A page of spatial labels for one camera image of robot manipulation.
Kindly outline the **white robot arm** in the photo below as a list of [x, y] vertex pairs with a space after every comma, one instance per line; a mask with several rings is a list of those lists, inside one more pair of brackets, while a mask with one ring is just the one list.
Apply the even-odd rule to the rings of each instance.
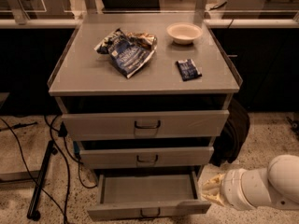
[[202, 197], [238, 211], [261, 206], [298, 210], [299, 157], [279, 155], [265, 168], [216, 175], [202, 185]]

